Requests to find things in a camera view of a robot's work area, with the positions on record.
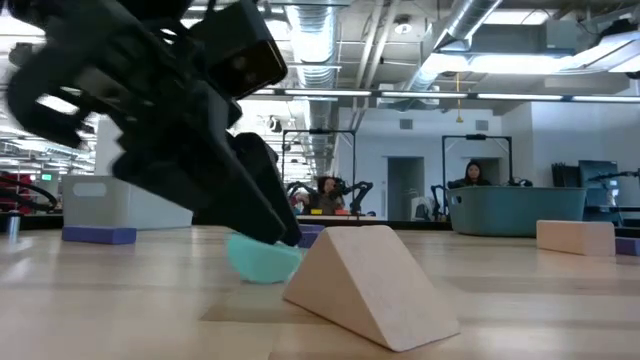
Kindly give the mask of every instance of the teal tub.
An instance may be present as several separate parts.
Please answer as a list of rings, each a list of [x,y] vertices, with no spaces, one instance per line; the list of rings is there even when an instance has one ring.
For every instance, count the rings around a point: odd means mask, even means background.
[[[453,230],[467,235],[535,237],[538,220],[582,221],[587,189],[466,187],[447,191]]]

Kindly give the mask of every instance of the white bin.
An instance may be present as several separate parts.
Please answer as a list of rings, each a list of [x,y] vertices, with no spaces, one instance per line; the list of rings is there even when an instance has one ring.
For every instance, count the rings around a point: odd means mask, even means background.
[[[65,226],[131,227],[138,230],[191,226],[193,213],[112,176],[62,177]]]

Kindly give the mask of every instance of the woman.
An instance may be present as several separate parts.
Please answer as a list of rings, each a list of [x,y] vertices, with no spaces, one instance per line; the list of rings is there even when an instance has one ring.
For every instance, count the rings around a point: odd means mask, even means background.
[[[447,186],[449,189],[457,189],[466,186],[491,186],[491,183],[482,177],[480,164],[475,160],[471,160],[464,172],[464,179],[451,181]]]
[[[309,214],[311,209],[322,209],[322,215],[335,215],[336,210],[342,210],[344,201],[340,194],[334,192],[336,180],[330,176],[318,178],[318,194],[298,194],[296,199],[305,204],[304,214]]]

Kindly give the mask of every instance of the metal frame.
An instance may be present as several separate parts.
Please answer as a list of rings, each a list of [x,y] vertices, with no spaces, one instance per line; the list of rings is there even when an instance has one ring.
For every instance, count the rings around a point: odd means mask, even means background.
[[[463,139],[468,141],[486,141],[488,139],[503,139],[507,140],[508,156],[509,156],[509,181],[513,181],[513,139],[511,136],[489,136],[484,134],[476,135],[443,135],[442,136],[442,186],[447,188],[447,139]],[[442,205],[442,211],[447,210],[447,202],[444,201]]]
[[[310,130],[282,130],[282,166],[281,166],[281,174],[282,183],[284,184],[284,164],[285,164],[285,155],[286,151],[284,150],[287,144],[287,134],[296,133],[296,134],[309,134],[309,135],[330,135],[330,134],[351,134],[353,138],[353,143],[351,144],[351,154],[352,154],[352,162],[353,167],[351,171],[351,185],[356,183],[356,132],[355,130],[324,130],[324,129],[310,129]],[[351,201],[355,201],[355,191],[351,192]],[[356,218],[360,220],[360,214],[356,215]]]

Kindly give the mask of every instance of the wooden triangular block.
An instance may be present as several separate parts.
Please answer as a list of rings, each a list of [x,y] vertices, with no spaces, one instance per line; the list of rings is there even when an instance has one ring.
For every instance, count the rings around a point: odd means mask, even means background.
[[[455,314],[387,226],[325,229],[284,298],[393,351],[459,333]]]

